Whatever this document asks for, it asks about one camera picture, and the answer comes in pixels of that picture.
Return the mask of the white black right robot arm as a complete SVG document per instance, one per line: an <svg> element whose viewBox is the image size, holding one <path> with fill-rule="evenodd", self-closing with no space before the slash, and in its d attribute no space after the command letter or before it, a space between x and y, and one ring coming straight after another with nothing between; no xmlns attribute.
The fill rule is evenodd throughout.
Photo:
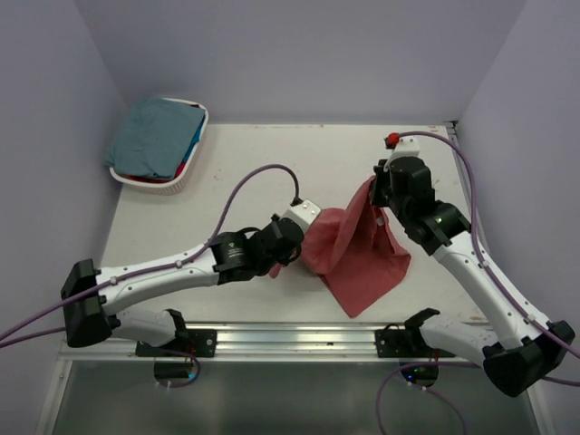
<svg viewBox="0 0 580 435"><path fill-rule="evenodd" d="M373 168L370 199L389 208L410 240L461 284L490 330L454 321L433 308L407 319L400 330L376 332L384 357L453 354L482 368L509 397L517 397L563 361L575 339L566 321L551 321L534 307L478 245L468 220L435 198L430 169L418 157L382 159Z"/></svg>

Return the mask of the salmon pink t shirt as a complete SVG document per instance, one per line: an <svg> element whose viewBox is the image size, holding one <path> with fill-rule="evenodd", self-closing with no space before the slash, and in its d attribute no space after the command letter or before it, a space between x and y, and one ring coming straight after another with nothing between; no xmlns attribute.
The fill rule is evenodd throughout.
<svg viewBox="0 0 580 435"><path fill-rule="evenodd" d="M373 181L365 180L346 208L322 210L306 231L299 256L351 318L399 285L411 265L386 213L371 204Z"/></svg>

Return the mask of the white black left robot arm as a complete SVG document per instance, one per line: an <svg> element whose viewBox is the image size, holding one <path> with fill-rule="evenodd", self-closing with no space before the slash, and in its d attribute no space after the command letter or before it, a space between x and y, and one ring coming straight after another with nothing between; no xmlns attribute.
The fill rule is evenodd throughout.
<svg viewBox="0 0 580 435"><path fill-rule="evenodd" d="M198 257L168 256L140 265L97 271L91 260L73 267L61 290L67 344L83 348L111 337L183 353L189 343L182 314L151 312L138 305L186 289L246 282L288 265L301 253L311 221L289 213L273 216L262 229L243 228L218 235Z"/></svg>

